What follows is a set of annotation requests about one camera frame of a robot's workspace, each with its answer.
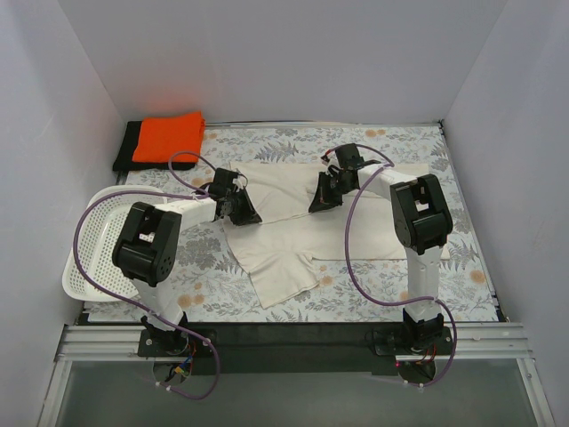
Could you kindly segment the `cream white t shirt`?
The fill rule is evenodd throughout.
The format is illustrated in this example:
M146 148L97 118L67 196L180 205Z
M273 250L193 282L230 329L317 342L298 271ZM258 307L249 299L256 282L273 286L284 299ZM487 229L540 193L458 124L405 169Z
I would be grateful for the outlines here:
M236 226L226 220L223 229L262 308L316 287L316 260L406 260L386 199L371 192L356 199L348 193L341 206L310 213L321 165L233 166L247 177L247 191L262 222ZM413 177L429 171L425 164L395 169Z

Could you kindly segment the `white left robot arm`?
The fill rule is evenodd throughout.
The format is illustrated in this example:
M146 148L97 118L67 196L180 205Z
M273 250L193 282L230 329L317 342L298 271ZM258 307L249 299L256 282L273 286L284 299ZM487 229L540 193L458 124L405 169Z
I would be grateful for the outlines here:
M219 168L206 189L188 199L132 205L112 253L112 262L136 287L149 309L141 319L149 338L172 356L189 344L180 328L187 318L169 279L180 233L207 222L229 219L236 226L261 222L246 191L248 179L238 171Z

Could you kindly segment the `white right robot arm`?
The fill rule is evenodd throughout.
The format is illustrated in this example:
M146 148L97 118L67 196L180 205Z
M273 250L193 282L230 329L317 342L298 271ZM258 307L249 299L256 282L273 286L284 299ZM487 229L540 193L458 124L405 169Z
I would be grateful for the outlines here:
M390 203L393 230L405 250L408 292L399 303L401 326L390 340L394 347L406 347L412 353L434 350L451 316L438 297L440 262L453 230L444 193L435 175L399 173L386 155L366 160L361 149L358 143L343 144L322 155L326 169L318 175L309 212L338 207L348 193L360 199L371 192Z

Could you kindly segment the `floral patterned table cloth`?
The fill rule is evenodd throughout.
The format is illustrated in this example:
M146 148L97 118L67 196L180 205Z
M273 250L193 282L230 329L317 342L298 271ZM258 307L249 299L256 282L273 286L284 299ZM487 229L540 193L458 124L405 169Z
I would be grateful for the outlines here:
M300 126L209 127L202 160L173 177L166 171L131 172L123 185L147 185L182 193L212 178L214 166L231 161L318 164L331 147L358 143L365 158L379 154L396 165L425 164L437 176L453 218L450 257L440 270L440 299L455 320L494 321L493 285L462 200L441 129L436 126ZM286 302L260 306L248 275L233 257L222 226L205 224L180 238L173 271L176 295L193 322L363 322L398 321L407 297L405 261L318 261L317 284Z

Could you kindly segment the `orange folded t shirt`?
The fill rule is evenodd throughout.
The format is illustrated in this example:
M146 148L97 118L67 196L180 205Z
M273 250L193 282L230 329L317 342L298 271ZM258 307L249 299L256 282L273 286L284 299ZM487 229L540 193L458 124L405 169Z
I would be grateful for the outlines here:
M173 162L195 163L201 153L205 120L200 111L177 117L147 117L141 122L134 163L167 163L182 151L193 154L178 155Z

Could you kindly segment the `black folded t shirt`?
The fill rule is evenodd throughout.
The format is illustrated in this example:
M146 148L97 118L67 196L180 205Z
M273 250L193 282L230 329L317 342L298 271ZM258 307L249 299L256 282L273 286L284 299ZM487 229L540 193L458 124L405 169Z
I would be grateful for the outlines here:
M114 172L132 172L148 169L166 170L168 168L168 162L164 164L153 164L134 163L132 161L132 155L138 143L142 121L131 121L127 124L122 144L112 166Z

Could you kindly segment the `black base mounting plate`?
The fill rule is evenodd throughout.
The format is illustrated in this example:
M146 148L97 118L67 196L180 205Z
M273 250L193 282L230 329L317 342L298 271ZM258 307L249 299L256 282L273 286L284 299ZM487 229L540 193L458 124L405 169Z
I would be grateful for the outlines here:
M138 356L167 360L195 358L195 375L365 373L396 376L415 361L434 375L435 362L450 355L449 327L432 343L414 342L399 322L376 323L193 323L200 338L170 338L147 329Z

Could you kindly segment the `white plastic laundry basket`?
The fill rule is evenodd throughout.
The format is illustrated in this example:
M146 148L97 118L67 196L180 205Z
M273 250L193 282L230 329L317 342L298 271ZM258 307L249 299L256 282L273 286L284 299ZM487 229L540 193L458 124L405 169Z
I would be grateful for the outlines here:
M156 188L134 185L135 194L112 197L97 205L83 223L78 239L78 254L81 265L97 284L115 294L134 298L138 291L121 270L112 263L112 252L125 219L136 202L159 205L167 202L157 196ZM62 287L71 298L83 302L114 302L115 297L93 287L80 274L74 257L69 256L62 276Z

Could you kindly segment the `aluminium front frame rail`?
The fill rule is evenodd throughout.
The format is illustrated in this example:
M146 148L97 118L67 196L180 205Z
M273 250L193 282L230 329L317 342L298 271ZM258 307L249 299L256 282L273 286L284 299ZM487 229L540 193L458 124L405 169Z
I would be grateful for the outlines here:
M422 357L422 351L394 347L394 323L199 323L196 330L208 342L195 343L200 356L209 356L209 345L225 350L368 350L398 360ZM190 350L171 355L153 343L140 325L67 326L57 356L67 360L181 359ZM430 356L438 360L527 359L533 355L523 327L517 323L460 323L446 330Z

